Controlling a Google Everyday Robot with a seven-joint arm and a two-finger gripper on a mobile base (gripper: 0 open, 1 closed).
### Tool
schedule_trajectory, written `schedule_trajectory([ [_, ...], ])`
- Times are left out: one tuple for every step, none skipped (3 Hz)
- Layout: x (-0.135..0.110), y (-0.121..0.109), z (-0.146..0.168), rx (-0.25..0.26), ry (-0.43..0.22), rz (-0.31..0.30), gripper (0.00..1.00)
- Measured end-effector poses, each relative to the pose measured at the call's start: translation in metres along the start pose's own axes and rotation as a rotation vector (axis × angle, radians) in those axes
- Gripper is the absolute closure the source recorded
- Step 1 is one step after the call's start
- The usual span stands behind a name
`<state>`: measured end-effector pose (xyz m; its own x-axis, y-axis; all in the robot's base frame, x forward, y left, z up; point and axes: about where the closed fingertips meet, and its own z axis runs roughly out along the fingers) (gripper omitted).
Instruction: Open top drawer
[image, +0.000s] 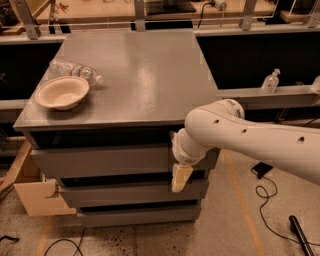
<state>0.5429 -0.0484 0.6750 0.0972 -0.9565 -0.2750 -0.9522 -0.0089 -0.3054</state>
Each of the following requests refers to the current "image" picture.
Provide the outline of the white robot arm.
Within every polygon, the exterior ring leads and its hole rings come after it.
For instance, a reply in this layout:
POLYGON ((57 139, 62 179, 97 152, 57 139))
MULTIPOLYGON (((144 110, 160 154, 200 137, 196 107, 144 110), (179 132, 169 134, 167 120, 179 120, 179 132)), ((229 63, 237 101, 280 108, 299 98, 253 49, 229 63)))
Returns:
POLYGON ((184 127, 171 135, 172 191, 182 191, 193 167, 213 148, 228 149, 320 184, 320 130, 257 123, 245 119, 233 99, 197 107, 185 118, 184 127))

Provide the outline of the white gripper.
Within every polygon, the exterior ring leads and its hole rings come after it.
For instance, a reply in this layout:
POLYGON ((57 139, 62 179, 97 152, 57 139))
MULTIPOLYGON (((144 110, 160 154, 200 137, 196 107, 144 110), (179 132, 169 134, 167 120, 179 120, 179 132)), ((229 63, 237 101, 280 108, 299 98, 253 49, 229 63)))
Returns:
POLYGON ((193 167, 207 154, 209 149, 194 141, 185 129, 169 132, 172 153, 178 163, 173 165, 171 187, 174 193, 181 192, 193 172, 193 167))

